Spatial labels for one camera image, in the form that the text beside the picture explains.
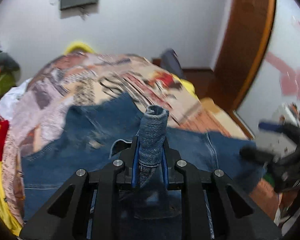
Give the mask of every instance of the wooden door frame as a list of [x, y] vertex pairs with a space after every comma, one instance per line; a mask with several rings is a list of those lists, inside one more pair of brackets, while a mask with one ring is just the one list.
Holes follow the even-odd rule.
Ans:
[[236, 110], [239, 108], [240, 104], [244, 100], [245, 96], [247, 95], [257, 73], [261, 66], [262, 60], [265, 56], [268, 43], [271, 36], [271, 31], [274, 23], [274, 14], [275, 14], [275, 8], [276, 8], [276, 0], [268, 0], [268, 10], [267, 10], [267, 16], [266, 16], [266, 22], [265, 27], [262, 33], [262, 38], [260, 41], [260, 46], [258, 49], [258, 52], [254, 58], [254, 61], [252, 63], [251, 69], [248, 73], [247, 78], [244, 81], [243, 86], [241, 87], [238, 95], [236, 96], [231, 109], [227, 110], [227, 113], [229, 116], [239, 125], [239, 127], [242, 129], [242, 131], [245, 133], [245, 135], [252, 139], [253, 135], [247, 129], [247, 127], [242, 123], [242, 121], [237, 117]]

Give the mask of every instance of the yellow cloth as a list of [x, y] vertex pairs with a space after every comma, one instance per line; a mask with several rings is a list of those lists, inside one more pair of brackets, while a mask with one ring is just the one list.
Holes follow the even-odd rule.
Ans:
[[188, 80], [185, 80], [185, 79], [180, 79], [175, 74], [172, 74], [172, 76], [173, 76], [174, 79], [177, 79], [177, 80], [180, 81], [180, 83], [191, 94], [191, 96], [193, 96], [194, 98], [198, 99], [197, 95], [195, 94], [194, 86], [193, 86], [193, 84], [191, 82], [189, 82]]
[[0, 162], [0, 217], [2, 221], [6, 224], [6, 226], [10, 229], [10, 231], [14, 235], [19, 236], [22, 226], [15, 219], [15, 217], [10, 213], [8, 204], [4, 201], [6, 196], [4, 194], [3, 187], [2, 187], [1, 173], [2, 173], [2, 162]]
[[84, 44], [83, 42], [80, 42], [80, 41], [74, 41], [66, 48], [66, 50], [63, 54], [67, 55], [68, 53], [70, 53], [74, 50], [95, 53], [94, 50], [91, 47], [89, 47], [87, 44]]

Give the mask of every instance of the pile of clothes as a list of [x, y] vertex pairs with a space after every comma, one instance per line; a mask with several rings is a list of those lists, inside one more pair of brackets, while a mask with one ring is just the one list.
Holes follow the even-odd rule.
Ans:
[[14, 104], [5, 136], [0, 217], [8, 228], [18, 236], [23, 223], [76, 170], [101, 169], [137, 133], [143, 142], [143, 190], [123, 198], [122, 225], [148, 228], [148, 234], [140, 230], [132, 236], [123, 229], [122, 238], [153, 239], [154, 232], [156, 237], [181, 238], [176, 230], [181, 194], [166, 192], [157, 179], [155, 156], [165, 137], [184, 160], [202, 170], [222, 169], [251, 192], [264, 170], [242, 160], [239, 150], [254, 143], [229, 138], [222, 129], [206, 132], [209, 127], [197, 126], [203, 113], [200, 101], [182, 82], [136, 55], [75, 52], [43, 67]]

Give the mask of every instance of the bed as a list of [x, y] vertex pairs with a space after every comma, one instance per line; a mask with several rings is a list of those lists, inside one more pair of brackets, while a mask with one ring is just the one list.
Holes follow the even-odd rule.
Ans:
[[[60, 137], [70, 106], [98, 105], [123, 92], [129, 93], [142, 112], [153, 104], [168, 109], [168, 126], [201, 133], [218, 131], [227, 137], [247, 139], [211, 98], [199, 100], [179, 79], [143, 57], [82, 52], [61, 56], [44, 66], [28, 84], [15, 106], [6, 137], [0, 167], [0, 187], [4, 192], [1, 204], [6, 207], [4, 222], [13, 227], [10, 230], [14, 234], [18, 235], [24, 223], [26, 195], [21, 158]], [[279, 197], [265, 189], [264, 181], [250, 196], [274, 218]]]

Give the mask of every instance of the blue jeans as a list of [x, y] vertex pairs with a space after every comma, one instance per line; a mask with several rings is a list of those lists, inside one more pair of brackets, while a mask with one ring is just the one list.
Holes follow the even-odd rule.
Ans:
[[[157, 118], [160, 126], [158, 129], [151, 124], [152, 118], [143, 118], [144, 115], [137, 109], [127, 93], [97, 106], [72, 106], [67, 113], [66, 125], [60, 139], [22, 159], [26, 193], [25, 220], [28, 220], [76, 170], [94, 171], [116, 159], [117, 155], [109, 157], [113, 143], [119, 138], [129, 141], [138, 131], [139, 136], [143, 138], [145, 138], [143, 131], [150, 135], [151, 133], [158, 135], [158, 141], [165, 134], [170, 148], [178, 150], [182, 159], [193, 163], [197, 168], [206, 171], [222, 169], [246, 192], [250, 192], [255, 187], [263, 175], [263, 168], [246, 162], [239, 156], [240, 148], [245, 145], [254, 145], [253, 142], [224, 137], [218, 132], [202, 134], [166, 128], [162, 123], [166, 122], [167, 115], [168, 112], [165, 112]], [[151, 142], [144, 144], [143, 147], [145, 155], [151, 153], [150, 156], [153, 156], [156, 152], [154, 149], [156, 144], [151, 144]], [[140, 162], [139, 159], [139, 164], [147, 164], [148, 160], [146, 158]], [[157, 158], [153, 158], [153, 161], [153, 163], [159, 162]], [[133, 204], [134, 207], [140, 204], [141, 208], [137, 214], [130, 216], [129, 203], [132, 200], [122, 202], [123, 225], [142, 224], [141, 221], [144, 221], [136, 218], [165, 218], [171, 220], [168, 222], [171, 226], [179, 220], [180, 192], [169, 192], [168, 197], [166, 193], [163, 193], [163, 197], [160, 198], [160, 193], [164, 192], [164, 189], [158, 190], [162, 187], [159, 169], [152, 174], [153, 176], [143, 187], [144, 190], [139, 193], [140, 195], [133, 196], [133, 198], [140, 197], [141, 199], [139, 203], [137, 200]], [[159, 201], [168, 199], [167, 204], [173, 204], [174, 212], [162, 210], [162, 205], [160, 205], [155, 214], [149, 215], [149, 209], [143, 209], [143, 199], [146, 199], [146, 204], [151, 206], [152, 197]], [[163, 232], [168, 228], [170, 226], [162, 228]], [[130, 232], [126, 232], [122, 237], [128, 237], [129, 234]]]

